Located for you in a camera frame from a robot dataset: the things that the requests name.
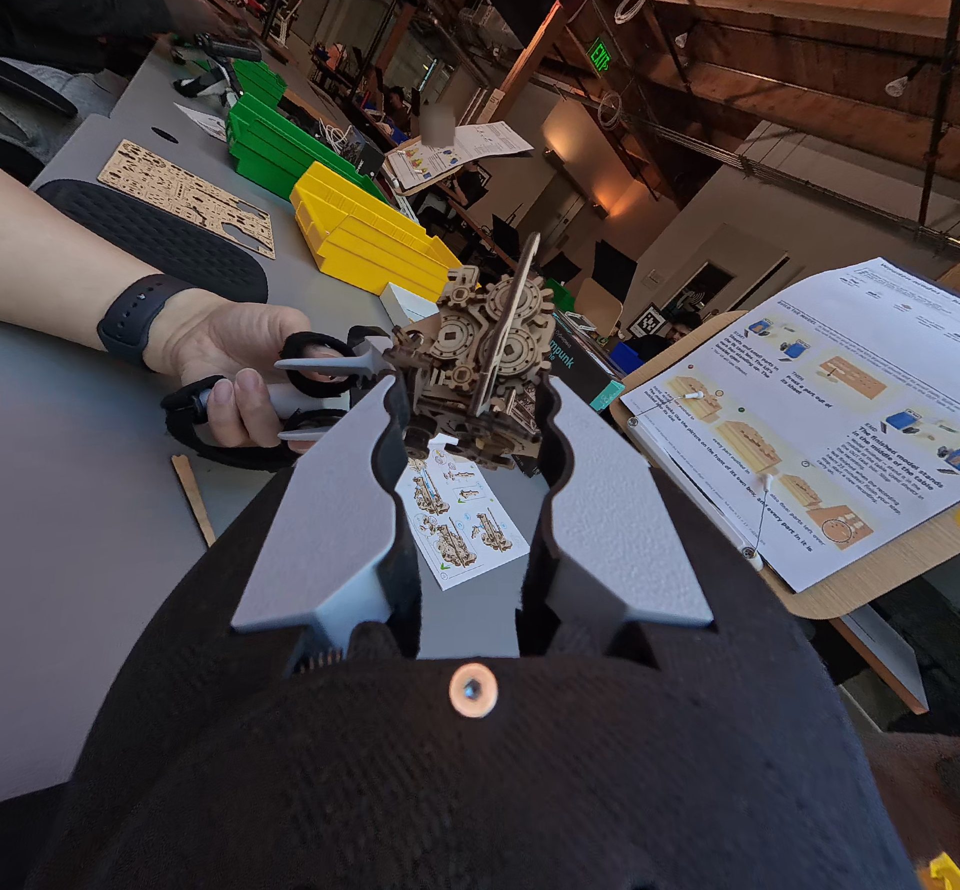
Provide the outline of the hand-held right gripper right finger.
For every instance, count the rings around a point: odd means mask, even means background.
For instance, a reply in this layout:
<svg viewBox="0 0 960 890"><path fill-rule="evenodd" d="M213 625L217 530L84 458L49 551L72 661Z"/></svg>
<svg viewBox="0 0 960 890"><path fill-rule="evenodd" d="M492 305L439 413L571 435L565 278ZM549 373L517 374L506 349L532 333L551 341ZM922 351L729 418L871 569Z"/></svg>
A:
<svg viewBox="0 0 960 890"><path fill-rule="evenodd" d="M642 623L714 623L646 458L570 387L536 388L537 464L548 491L515 614L522 657L544 656L566 625L599 651Z"/></svg>

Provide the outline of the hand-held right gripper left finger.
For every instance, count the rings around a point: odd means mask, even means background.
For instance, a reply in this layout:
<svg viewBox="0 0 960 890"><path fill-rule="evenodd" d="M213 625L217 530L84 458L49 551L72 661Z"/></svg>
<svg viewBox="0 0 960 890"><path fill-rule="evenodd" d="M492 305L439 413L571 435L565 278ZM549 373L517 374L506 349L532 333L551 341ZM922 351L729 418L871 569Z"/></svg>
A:
<svg viewBox="0 0 960 890"><path fill-rule="evenodd" d="M389 625L419 653L418 551L397 492L407 468L410 410L387 374L294 466L231 626L305 627L322 649L347 647L354 627Z"/></svg>

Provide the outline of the wooden gear model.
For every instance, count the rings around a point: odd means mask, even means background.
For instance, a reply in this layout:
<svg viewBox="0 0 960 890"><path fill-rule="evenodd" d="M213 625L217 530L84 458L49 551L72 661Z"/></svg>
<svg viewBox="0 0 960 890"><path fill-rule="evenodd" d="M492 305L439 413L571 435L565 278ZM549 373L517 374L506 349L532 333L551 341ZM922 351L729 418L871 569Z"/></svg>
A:
<svg viewBox="0 0 960 890"><path fill-rule="evenodd" d="M529 403L550 369L556 330L553 292L534 273L541 235L526 239L515 271L481 284L479 268L451 269L438 313L395 329L386 357L410 404L408 456L426 460L432 439L486 469L513 469L539 454Z"/></svg>

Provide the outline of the laser-cut plywood parts sheet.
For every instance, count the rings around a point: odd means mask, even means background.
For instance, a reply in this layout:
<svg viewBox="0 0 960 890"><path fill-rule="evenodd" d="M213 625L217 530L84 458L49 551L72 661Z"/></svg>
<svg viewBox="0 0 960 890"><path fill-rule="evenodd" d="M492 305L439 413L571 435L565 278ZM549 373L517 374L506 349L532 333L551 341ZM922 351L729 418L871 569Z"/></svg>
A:
<svg viewBox="0 0 960 890"><path fill-rule="evenodd" d="M122 140L97 181L273 260L270 214L151 152Z"/></svg>

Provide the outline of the person's left hand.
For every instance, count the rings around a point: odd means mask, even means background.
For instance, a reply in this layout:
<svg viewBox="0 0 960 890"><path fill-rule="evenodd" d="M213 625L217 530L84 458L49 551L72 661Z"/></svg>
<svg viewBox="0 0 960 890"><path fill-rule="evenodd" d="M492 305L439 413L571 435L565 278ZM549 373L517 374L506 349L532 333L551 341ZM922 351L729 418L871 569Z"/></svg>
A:
<svg viewBox="0 0 960 890"><path fill-rule="evenodd" d="M150 325L146 366L182 385L221 376L208 397L211 438L226 448L281 444L282 423L268 392L285 340L312 331L300 310L234 303L201 289L171 297Z"/></svg>

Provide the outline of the small white box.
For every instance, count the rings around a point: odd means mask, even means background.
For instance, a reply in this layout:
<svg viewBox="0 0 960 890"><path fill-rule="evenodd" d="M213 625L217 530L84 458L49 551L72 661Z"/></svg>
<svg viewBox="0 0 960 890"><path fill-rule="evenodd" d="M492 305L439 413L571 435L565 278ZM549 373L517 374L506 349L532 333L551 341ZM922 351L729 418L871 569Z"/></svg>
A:
<svg viewBox="0 0 960 890"><path fill-rule="evenodd" d="M379 299L392 327L404 328L439 313L436 303L392 283L386 285Z"/></svg>

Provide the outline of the small wooden stick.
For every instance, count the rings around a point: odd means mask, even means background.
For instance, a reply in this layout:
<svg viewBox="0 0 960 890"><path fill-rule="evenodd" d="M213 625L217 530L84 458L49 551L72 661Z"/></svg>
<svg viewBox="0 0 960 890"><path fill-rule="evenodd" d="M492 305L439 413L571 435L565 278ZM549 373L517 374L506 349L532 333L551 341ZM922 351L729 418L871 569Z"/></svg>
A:
<svg viewBox="0 0 960 890"><path fill-rule="evenodd" d="M211 548L217 540L217 535L210 522L209 513L202 498L191 462L184 454L174 454L171 456L171 465L198 526L198 530L206 546Z"/></svg>

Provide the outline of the yellow plastic bin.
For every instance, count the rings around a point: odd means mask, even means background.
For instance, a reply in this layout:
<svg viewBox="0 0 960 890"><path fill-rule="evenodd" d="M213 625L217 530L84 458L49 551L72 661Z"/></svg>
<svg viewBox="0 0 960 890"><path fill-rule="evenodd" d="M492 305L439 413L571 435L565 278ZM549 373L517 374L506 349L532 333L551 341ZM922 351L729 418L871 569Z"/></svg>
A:
<svg viewBox="0 0 960 890"><path fill-rule="evenodd" d="M395 284L435 303L461 265L437 236L322 163L294 184L291 202L318 270L376 296Z"/></svg>

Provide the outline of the black teal kit box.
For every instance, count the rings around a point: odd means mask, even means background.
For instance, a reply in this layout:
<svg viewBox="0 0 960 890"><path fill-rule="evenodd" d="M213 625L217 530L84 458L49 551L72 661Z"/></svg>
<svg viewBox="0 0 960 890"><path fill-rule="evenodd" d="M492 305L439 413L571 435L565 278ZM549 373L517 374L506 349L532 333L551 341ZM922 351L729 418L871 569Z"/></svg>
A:
<svg viewBox="0 0 960 890"><path fill-rule="evenodd" d="M622 371L562 311L554 313L550 372L598 413L608 410L624 391Z"/></svg>

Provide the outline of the black smartwatch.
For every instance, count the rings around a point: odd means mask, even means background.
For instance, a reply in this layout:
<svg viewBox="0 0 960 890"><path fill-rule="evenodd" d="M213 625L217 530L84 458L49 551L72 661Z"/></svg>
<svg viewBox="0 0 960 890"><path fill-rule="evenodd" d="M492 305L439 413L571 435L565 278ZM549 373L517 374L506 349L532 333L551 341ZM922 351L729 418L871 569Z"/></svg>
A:
<svg viewBox="0 0 960 890"><path fill-rule="evenodd" d="M144 276L123 290L109 306L97 325L104 350L138 368L147 368L143 358L149 343L152 323L169 299L195 289L179 278L154 273Z"/></svg>

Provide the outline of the black wrist rest pad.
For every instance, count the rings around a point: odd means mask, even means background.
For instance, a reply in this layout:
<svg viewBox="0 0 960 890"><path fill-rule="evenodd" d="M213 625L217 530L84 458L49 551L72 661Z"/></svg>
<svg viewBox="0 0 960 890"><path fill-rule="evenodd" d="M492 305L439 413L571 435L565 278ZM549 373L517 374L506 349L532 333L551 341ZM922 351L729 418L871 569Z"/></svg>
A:
<svg viewBox="0 0 960 890"><path fill-rule="evenodd" d="M238 303L266 304L269 284L247 250L113 188L51 180L39 197L157 270Z"/></svg>

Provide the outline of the printed task sheet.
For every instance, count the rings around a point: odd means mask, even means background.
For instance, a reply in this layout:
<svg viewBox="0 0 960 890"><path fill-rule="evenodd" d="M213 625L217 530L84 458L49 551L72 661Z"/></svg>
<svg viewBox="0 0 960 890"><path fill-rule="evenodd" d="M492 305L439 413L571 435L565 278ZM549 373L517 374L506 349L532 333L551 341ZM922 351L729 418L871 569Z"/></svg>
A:
<svg viewBox="0 0 960 890"><path fill-rule="evenodd" d="M875 259L806 278L621 398L739 548L802 594L944 519L958 551L958 292Z"/></svg>

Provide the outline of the green plastic bin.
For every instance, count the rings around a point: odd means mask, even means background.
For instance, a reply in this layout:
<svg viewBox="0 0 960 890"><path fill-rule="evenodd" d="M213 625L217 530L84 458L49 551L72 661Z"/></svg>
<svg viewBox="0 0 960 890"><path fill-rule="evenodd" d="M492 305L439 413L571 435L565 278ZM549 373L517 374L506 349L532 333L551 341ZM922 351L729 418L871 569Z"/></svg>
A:
<svg viewBox="0 0 960 890"><path fill-rule="evenodd" d="M285 95L287 84L283 77L262 61L233 59L230 61L239 86L270 109L277 109Z"/></svg>
<svg viewBox="0 0 960 890"><path fill-rule="evenodd" d="M237 99L226 120L227 147L236 172L277 197L289 200L297 181L312 164L320 163L388 203L370 177L359 174L350 162L252 93Z"/></svg>

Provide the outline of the background printed sheet board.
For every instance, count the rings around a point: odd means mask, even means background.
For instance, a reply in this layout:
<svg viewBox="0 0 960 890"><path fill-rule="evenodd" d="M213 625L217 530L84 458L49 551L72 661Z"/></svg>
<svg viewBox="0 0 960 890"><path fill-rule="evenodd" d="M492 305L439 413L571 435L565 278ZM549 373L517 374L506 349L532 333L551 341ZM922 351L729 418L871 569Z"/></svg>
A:
<svg viewBox="0 0 960 890"><path fill-rule="evenodd" d="M466 164L493 157L510 157L533 145L505 121L455 128L453 142L428 146L421 138L404 142L385 156L383 171L397 193L409 196L432 186Z"/></svg>

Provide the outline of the white paper sheet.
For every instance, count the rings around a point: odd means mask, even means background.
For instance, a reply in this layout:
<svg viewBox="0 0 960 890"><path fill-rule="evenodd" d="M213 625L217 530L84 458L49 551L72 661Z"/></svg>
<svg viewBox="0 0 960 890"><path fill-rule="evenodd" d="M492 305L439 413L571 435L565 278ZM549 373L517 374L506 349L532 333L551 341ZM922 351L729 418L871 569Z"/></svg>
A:
<svg viewBox="0 0 960 890"><path fill-rule="evenodd" d="M226 122L222 116L200 111L179 103L175 106L212 139L227 143Z"/></svg>

